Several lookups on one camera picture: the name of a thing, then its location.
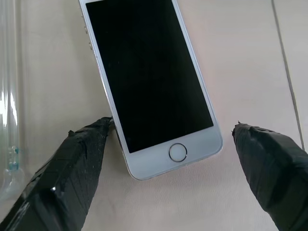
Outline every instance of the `smartphone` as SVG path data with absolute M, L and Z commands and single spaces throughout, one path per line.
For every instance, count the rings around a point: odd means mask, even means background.
M 216 154 L 222 137 L 176 0 L 79 0 L 132 177 Z

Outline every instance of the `silver phone frame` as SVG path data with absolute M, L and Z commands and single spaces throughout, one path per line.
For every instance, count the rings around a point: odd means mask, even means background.
M 167 141 L 153 147 L 149 147 L 134 153 L 130 153 L 128 151 L 128 147 L 126 144 L 126 140 L 124 137 L 124 133 L 120 124 L 120 120 L 117 114 L 115 102 L 113 100 L 113 96 L 111 94 L 111 90 L 109 87 L 108 79 L 106 76 L 106 72 L 104 69 L 104 65 L 100 56 L 100 52 L 98 49 L 98 45 L 96 43 L 96 38 L 92 29 L 92 25 L 90 22 L 89 14 L 86 8 L 86 4 L 90 2 L 96 2 L 101 0 L 79 0 L 79 4 L 83 13 L 84 21 L 90 36 L 90 40 L 92 43 L 94 55 L 98 64 L 100 76 L 102 79 L 103 87 L 106 93 L 106 97 L 111 109 L 111 113 L 115 122 L 115 127 L 117 130 L 118 138 L 121 144 L 121 148 L 123 151 L 123 156 L 126 161 L 126 165 L 128 167 L 128 171 L 130 175 L 138 180 L 146 180 L 168 171 L 177 169 L 179 167 L 188 165 L 190 163 L 205 159 L 211 155 L 218 153 L 223 146 L 223 140 L 220 133 L 219 125 L 214 113 L 214 109 L 210 98 L 208 96 L 205 83 L 195 57 L 183 18 L 180 13 L 180 9 L 176 0 L 171 0 L 176 12 L 176 15 L 179 20 L 180 27 L 182 29 L 182 33 L 184 35 L 194 68 L 196 70 L 200 86 L 202 88 L 202 92 L 204 94 L 206 104 L 208 106 L 211 118 L 213 120 L 213 126 L 210 128 L 203 129 L 201 131 L 186 135 L 184 137 L 179 137 L 177 139 Z M 193 149 L 193 153 L 188 153 L 187 158 L 180 163 L 176 163 L 170 160 L 168 155 L 168 150 L 170 146 L 174 143 L 183 143 L 185 147 L 187 144 L 190 145 L 191 150 Z

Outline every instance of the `glass tube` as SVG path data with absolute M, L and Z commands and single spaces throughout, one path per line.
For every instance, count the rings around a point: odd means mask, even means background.
M 16 0 L 0 0 L 0 201 L 18 196 L 25 175 L 20 168 L 18 45 Z

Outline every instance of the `phone screen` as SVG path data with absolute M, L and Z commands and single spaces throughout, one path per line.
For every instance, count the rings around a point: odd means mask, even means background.
M 213 126 L 171 0 L 86 6 L 130 153 Z

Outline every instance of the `table surface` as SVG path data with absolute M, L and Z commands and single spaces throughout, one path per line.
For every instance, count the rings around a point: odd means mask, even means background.
M 112 133 L 83 231 L 276 231 L 249 189 L 231 136 L 240 120 L 301 143 L 271 2 L 178 3 L 221 127 L 223 151 L 151 180 L 137 181 L 129 176 Z M 27 0 L 21 4 L 22 123 L 26 170 L 31 176 L 69 130 L 111 113 L 78 1 Z M 305 0 L 277 3 L 308 146 L 307 93 L 302 84 L 307 83 L 302 78 L 308 57 L 305 9 Z M 1 218 L 12 204 L 1 207 Z

